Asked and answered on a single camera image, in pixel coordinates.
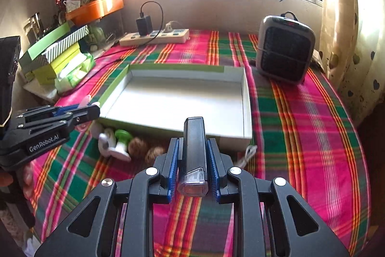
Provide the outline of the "person left hand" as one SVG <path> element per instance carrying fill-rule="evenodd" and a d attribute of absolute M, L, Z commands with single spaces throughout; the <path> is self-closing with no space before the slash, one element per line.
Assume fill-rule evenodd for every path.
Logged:
<path fill-rule="evenodd" d="M 1 170 L 1 187 L 17 182 L 22 189 L 25 199 L 30 200 L 34 194 L 33 167 L 26 164 L 16 175 Z"/>

